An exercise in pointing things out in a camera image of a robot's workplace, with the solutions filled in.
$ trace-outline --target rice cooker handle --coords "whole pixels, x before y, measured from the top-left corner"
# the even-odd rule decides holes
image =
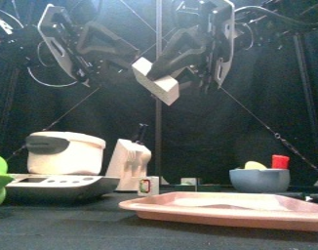
[[[70,141],[64,138],[28,136],[27,149],[36,154],[55,154],[63,152],[68,146]]]

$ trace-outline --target digital scale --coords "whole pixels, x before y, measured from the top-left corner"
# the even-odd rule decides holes
[[[10,174],[7,184],[11,202],[76,202],[100,197],[115,190],[119,178],[80,175]]]

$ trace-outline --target white block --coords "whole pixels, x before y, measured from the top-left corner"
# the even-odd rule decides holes
[[[155,81],[151,81],[146,75],[151,69],[153,63],[146,58],[133,64],[133,72],[141,85],[167,104],[171,105],[179,98],[179,82],[167,75]]]

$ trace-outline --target rice cooker lid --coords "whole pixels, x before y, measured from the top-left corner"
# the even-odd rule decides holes
[[[90,136],[87,134],[75,133],[75,132],[60,132],[60,131],[42,131],[30,134],[31,136],[44,136],[44,137],[54,137],[62,138],[68,141],[80,141],[86,143],[92,143],[103,148],[106,147],[106,141],[98,137]]]

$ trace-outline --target black cable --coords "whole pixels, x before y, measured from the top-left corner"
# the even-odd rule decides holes
[[[314,29],[318,27],[318,21],[317,22],[306,22],[306,21],[298,21],[296,19],[291,19],[283,15],[277,14],[275,12],[259,7],[259,6],[245,6],[239,9],[235,10],[235,14],[238,13],[245,13],[245,12],[258,12],[267,17],[285,22],[286,24],[297,27],[297,28],[308,28],[308,29]]]

